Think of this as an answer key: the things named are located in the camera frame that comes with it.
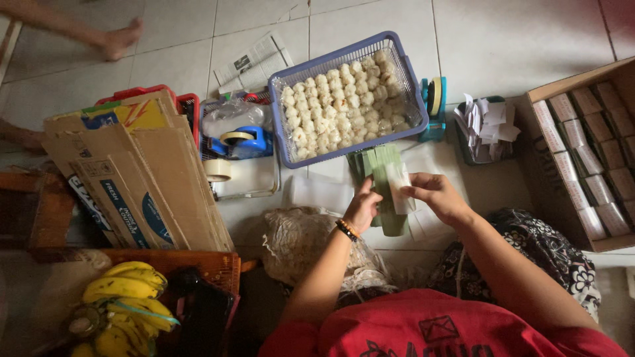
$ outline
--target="red plastic basket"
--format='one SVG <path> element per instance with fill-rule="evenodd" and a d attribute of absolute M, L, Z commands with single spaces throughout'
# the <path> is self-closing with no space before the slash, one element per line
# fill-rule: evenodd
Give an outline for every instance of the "red plastic basket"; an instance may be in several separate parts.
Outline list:
<path fill-rule="evenodd" d="M 160 90 L 167 90 L 168 93 L 170 93 L 170 96 L 172 97 L 172 101 L 174 101 L 174 104 L 177 107 L 177 111 L 179 114 L 186 114 L 188 115 L 188 118 L 189 116 L 192 116 L 192 136 L 194 137 L 194 143 L 196 144 L 196 147 L 199 147 L 199 139 L 200 139 L 199 120 L 200 120 L 201 110 L 200 110 L 199 97 L 196 94 L 188 93 L 188 94 L 177 96 L 170 89 L 170 87 L 166 86 L 165 84 L 159 84 L 159 85 L 148 87 L 148 88 L 134 87 L 134 88 L 130 88 L 129 90 L 117 91 L 112 95 L 112 97 L 98 100 L 97 103 L 95 103 L 95 105 L 102 105 L 104 103 L 115 102 L 117 100 L 123 100 L 130 97 L 136 97 L 137 95 L 143 95 L 143 94 L 152 93 L 154 91 L 160 91 Z M 193 110 L 190 111 L 190 113 L 186 112 L 188 105 L 193 106 Z"/>

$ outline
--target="floral fabric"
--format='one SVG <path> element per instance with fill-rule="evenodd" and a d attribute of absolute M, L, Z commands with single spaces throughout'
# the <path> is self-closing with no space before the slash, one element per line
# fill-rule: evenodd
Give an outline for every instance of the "floral fabric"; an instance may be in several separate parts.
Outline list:
<path fill-rule="evenodd" d="M 504 208 L 487 217 L 511 246 L 566 289 L 597 321 L 600 293 L 593 263 L 558 231 L 529 212 Z M 452 243 L 433 270 L 427 286 L 464 300 L 495 304 L 491 290 L 463 244 Z"/>

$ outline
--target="red t-shirt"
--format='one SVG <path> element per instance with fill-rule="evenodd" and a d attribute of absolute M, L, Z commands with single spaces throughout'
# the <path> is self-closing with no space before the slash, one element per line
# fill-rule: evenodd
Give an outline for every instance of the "red t-shirt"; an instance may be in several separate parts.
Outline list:
<path fill-rule="evenodd" d="M 627 356 L 589 328 L 541 334 L 496 305 L 411 289 L 330 314 L 321 326 L 281 325 L 259 356 Z"/>

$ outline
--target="beaded bracelet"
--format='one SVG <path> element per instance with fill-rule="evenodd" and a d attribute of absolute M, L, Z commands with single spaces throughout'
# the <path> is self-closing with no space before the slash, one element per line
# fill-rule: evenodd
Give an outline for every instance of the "beaded bracelet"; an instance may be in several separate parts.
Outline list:
<path fill-rule="evenodd" d="M 338 219 L 335 221 L 335 224 L 337 225 L 337 227 L 340 229 L 340 231 L 342 231 L 344 234 L 346 234 L 346 236 L 353 242 L 356 242 L 359 238 L 357 232 L 348 225 L 348 223 L 344 222 L 341 219 Z"/>

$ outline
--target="newspaper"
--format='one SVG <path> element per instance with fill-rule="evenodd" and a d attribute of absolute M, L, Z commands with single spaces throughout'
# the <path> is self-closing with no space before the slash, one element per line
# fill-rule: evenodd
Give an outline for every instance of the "newspaper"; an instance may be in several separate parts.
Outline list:
<path fill-rule="evenodd" d="M 220 83 L 219 94 L 265 86 L 277 71 L 291 67 L 291 56 L 277 32 L 269 32 L 252 47 L 243 50 L 214 74 Z"/>

